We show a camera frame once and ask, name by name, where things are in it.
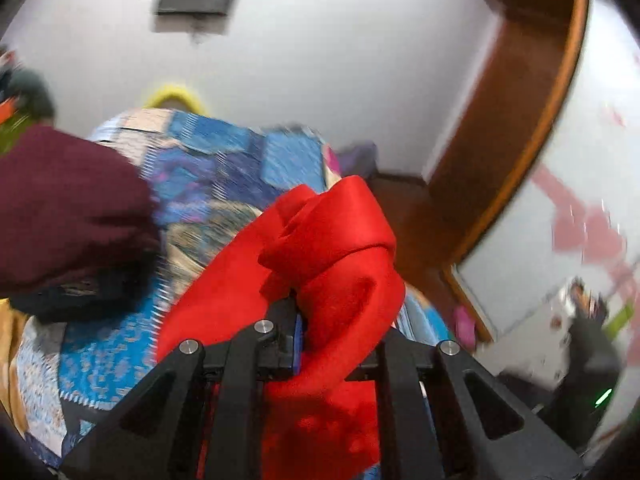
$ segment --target white wall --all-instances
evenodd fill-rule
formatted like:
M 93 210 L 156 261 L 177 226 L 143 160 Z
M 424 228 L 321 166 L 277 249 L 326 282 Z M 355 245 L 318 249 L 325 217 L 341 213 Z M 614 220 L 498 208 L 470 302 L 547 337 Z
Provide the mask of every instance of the white wall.
M 195 90 L 247 126 L 299 121 L 334 146 L 372 139 L 384 170 L 419 174 L 447 138 L 494 40 L 484 0 L 236 0 L 194 43 L 154 0 L 27 0 L 3 42 L 46 77 L 58 126 L 86 136 L 157 87 Z

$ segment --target wooden furniture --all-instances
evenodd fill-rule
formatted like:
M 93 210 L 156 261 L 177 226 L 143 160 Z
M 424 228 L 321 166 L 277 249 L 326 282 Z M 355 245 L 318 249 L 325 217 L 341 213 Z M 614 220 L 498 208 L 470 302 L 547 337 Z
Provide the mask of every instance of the wooden furniture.
M 451 268 L 475 246 L 520 185 L 564 101 L 580 52 L 588 0 L 493 0 L 504 8 L 494 51 L 428 189 L 466 234 L 444 276 L 491 335 Z

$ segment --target maroon cloth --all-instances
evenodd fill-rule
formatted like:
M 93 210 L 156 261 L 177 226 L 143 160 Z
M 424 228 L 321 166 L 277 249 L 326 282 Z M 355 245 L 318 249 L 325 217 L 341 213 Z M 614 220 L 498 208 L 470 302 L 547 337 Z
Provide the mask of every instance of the maroon cloth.
M 157 251 L 147 183 L 111 148 L 33 126 L 0 157 L 0 298 Z

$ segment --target floor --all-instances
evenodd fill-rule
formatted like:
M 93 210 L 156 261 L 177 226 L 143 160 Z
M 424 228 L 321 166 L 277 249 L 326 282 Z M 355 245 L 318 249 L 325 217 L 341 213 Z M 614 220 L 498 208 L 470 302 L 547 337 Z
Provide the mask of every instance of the floor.
M 458 302 L 444 283 L 440 267 L 460 243 L 463 232 L 441 219 L 426 186 L 418 179 L 413 182 L 377 176 L 370 188 L 398 240 L 396 269 L 433 303 L 452 328 Z

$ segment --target green object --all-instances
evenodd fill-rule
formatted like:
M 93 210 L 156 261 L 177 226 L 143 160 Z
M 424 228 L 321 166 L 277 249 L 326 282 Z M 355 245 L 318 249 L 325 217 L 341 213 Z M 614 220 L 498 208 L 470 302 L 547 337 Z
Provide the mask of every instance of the green object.
M 618 312 L 604 327 L 603 331 L 607 335 L 610 341 L 613 341 L 618 337 L 620 331 L 634 316 L 634 306 L 632 303 L 627 303 L 620 312 Z
M 0 124 L 0 155 L 8 152 L 34 122 L 31 116 L 18 112 Z
M 607 399 L 607 397 L 611 395 L 612 391 L 613 389 L 609 388 L 606 392 L 602 394 L 602 396 L 598 400 L 596 400 L 596 408 L 600 406 L 605 401 L 605 399 Z

